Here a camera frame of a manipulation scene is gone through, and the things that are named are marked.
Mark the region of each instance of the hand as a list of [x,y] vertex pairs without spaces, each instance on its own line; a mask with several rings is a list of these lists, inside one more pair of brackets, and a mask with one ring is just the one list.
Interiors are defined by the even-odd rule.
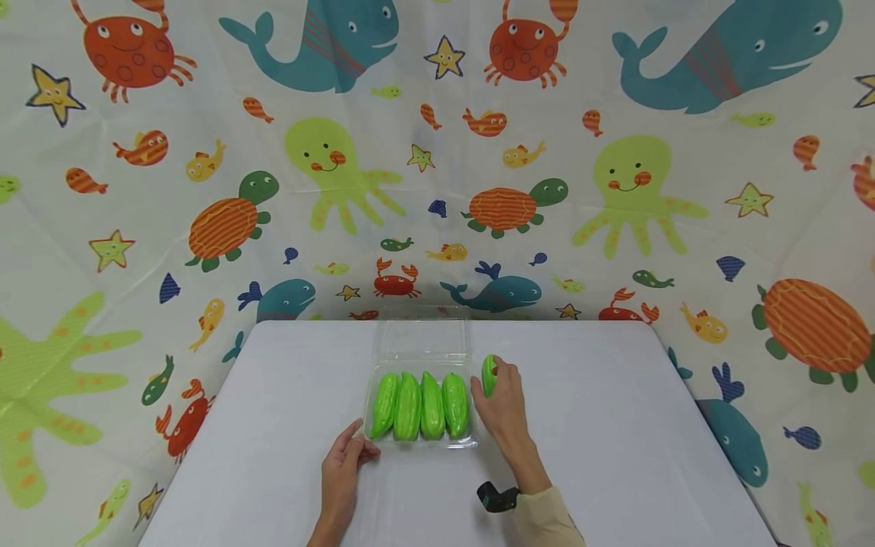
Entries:
[[361,418],[334,441],[322,462],[322,513],[308,547],[334,547],[346,533],[355,511],[359,468],[380,456],[380,449],[359,434]]

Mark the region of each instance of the yellow fish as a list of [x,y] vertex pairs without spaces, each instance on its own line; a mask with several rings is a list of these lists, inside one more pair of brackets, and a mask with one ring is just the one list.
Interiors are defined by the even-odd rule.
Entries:
[[195,352],[198,351],[198,348],[203,346],[204,342],[206,342],[209,337],[213,335],[213,331],[216,330],[217,326],[219,326],[221,318],[224,314],[225,303],[218,298],[213,298],[212,300],[210,300],[209,304],[206,305],[204,314],[201,315],[200,318],[198,318],[201,331],[200,339],[194,342],[188,348]]
[[210,156],[205,152],[196,152],[194,159],[185,166],[185,174],[192,182],[203,182],[219,170],[222,160],[225,159],[227,146],[216,139],[216,152]]
[[541,152],[547,150],[544,148],[544,141],[541,141],[538,144],[537,149],[534,152],[529,152],[525,146],[520,144],[516,148],[508,148],[504,151],[504,165],[510,167],[511,169],[519,169],[520,167],[525,167],[526,165],[531,164],[538,156],[541,155]]
[[716,317],[711,317],[705,310],[693,315],[690,313],[687,303],[683,302],[681,311],[684,317],[687,318],[689,328],[693,329],[693,333],[702,340],[711,344],[719,344],[729,336],[729,328],[726,324]]
[[425,255],[429,258],[443,260],[444,262],[457,262],[468,257],[468,249],[461,243],[453,243],[452,245],[444,245],[440,248],[440,252],[437,253],[427,250]]

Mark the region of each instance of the red crab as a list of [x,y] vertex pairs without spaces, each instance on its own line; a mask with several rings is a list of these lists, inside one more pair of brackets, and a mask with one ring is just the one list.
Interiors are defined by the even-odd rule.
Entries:
[[571,20],[578,12],[578,0],[549,0],[553,16],[564,24],[559,36],[539,21],[508,19],[509,4],[510,0],[504,0],[502,23],[495,29],[489,42],[489,59],[492,62],[483,69],[483,72],[489,72],[486,82],[495,77],[497,86],[502,76],[517,81],[540,78],[541,89],[545,89],[549,77],[555,86],[558,81],[551,70],[553,65],[562,76],[568,73],[556,56],[559,54],[559,42],[568,34]]
[[417,281],[417,276],[419,275],[417,267],[413,264],[409,268],[407,266],[401,267],[404,275],[413,277],[412,279],[401,276],[383,276],[382,271],[391,266],[391,260],[383,262],[382,256],[377,259],[377,278],[374,280],[374,288],[376,290],[374,294],[384,298],[387,295],[402,297],[405,294],[408,298],[419,298],[419,295],[423,292],[413,288],[413,284]]
[[192,387],[182,392],[184,399],[191,399],[200,393],[200,397],[192,401],[185,409],[185,414],[176,423],[173,428],[173,434],[167,435],[167,425],[170,424],[172,413],[171,406],[167,405],[167,412],[164,417],[155,418],[155,431],[164,435],[167,443],[167,453],[176,459],[176,463],[182,463],[182,459],[188,452],[188,447],[194,440],[194,436],[200,431],[200,426],[204,423],[207,413],[213,407],[215,396],[207,399],[207,393],[204,392],[204,387],[197,378],[191,380]]
[[103,75],[103,93],[110,84],[109,98],[118,102],[118,92],[128,102],[129,88],[149,88],[164,81],[168,76],[180,86],[185,85],[176,70],[189,81],[194,76],[188,69],[176,64],[181,60],[192,68],[198,64],[194,59],[173,53],[173,44],[167,36],[170,20],[165,13],[164,0],[132,0],[144,10],[161,17],[161,27],[149,21],[128,16],[113,16],[88,21],[79,0],[70,0],[73,11],[85,24],[85,52],[97,72]]
[[611,305],[606,307],[604,310],[598,313],[599,321],[643,321],[648,325],[653,325],[657,319],[659,319],[659,306],[654,306],[651,308],[647,304],[641,304],[641,311],[644,312],[645,317],[649,320],[644,320],[640,315],[633,312],[632,310],[627,310],[626,308],[618,308],[614,307],[614,303],[622,302],[623,300],[628,300],[631,297],[635,296],[635,291],[626,292],[626,287],[623,287],[619,291],[613,293],[613,300],[611,300]]

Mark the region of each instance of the orange turtle shell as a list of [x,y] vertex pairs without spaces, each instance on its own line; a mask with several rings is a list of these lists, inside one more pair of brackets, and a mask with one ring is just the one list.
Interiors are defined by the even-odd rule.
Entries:
[[474,219],[493,230],[509,230],[528,222],[537,209],[535,199],[512,188],[493,188],[471,198]]
[[863,365],[872,340],[863,318],[835,292],[804,279],[781,279],[763,299],[766,323],[788,353],[839,374]]
[[240,247],[256,227],[256,206],[243,198],[216,201],[192,222],[188,248],[209,260]]

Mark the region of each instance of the turtle head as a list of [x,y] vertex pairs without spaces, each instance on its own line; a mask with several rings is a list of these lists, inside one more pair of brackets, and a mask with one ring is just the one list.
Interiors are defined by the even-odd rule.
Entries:
[[568,197],[568,185],[562,179],[544,179],[528,193],[539,207],[555,205]]
[[253,171],[240,183],[240,197],[259,205],[277,195],[277,178],[266,171]]

